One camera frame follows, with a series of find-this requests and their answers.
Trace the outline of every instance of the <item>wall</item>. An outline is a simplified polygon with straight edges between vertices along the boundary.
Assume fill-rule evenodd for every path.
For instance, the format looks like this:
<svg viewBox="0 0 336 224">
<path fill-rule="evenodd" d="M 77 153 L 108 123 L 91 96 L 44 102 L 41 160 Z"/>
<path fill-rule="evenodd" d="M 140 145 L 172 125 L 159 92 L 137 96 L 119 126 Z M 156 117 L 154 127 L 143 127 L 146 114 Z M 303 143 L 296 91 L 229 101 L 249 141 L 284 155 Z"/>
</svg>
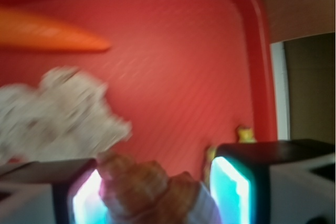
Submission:
<svg viewBox="0 0 336 224">
<path fill-rule="evenodd" d="M 287 41 L 291 138 L 335 143 L 335 33 Z"/>
<path fill-rule="evenodd" d="M 335 0 L 264 0 L 271 42 L 335 32 Z"/>
</svg>

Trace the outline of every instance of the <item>red tray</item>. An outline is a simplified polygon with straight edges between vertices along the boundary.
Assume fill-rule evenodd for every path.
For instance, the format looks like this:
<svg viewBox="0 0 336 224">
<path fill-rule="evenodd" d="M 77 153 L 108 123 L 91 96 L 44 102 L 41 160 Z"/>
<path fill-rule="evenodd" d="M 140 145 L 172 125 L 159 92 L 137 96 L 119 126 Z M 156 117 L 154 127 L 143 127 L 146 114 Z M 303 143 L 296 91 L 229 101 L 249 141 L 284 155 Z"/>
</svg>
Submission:
<svg viewBox="0 0 336 224">
<path fill-rule="evenodd" d="M 133 123 L 115 149 L 199 177 L 208 144 L 277 138 L 266 16 L 260 0 L 0 0 L 113 42 L 102 54 L 1 51 L 0 84 L 36 85 L 56 66 L 108 82 L 113 111 Z"/>
</svg>

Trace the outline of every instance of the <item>carrot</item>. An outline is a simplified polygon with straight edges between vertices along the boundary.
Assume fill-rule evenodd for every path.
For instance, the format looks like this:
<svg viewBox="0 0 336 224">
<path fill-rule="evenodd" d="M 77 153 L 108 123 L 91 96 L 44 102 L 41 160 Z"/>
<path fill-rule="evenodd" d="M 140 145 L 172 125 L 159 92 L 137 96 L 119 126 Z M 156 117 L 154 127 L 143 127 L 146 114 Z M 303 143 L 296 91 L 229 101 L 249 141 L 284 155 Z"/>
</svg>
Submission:
<svg viewBox="0 0 336 224">
<path fill-rule="evenodd" d="M 105 51 L 110 43 L 76 26 L 43 15 L 0 7 L 0 48 Z"/>
</svg>

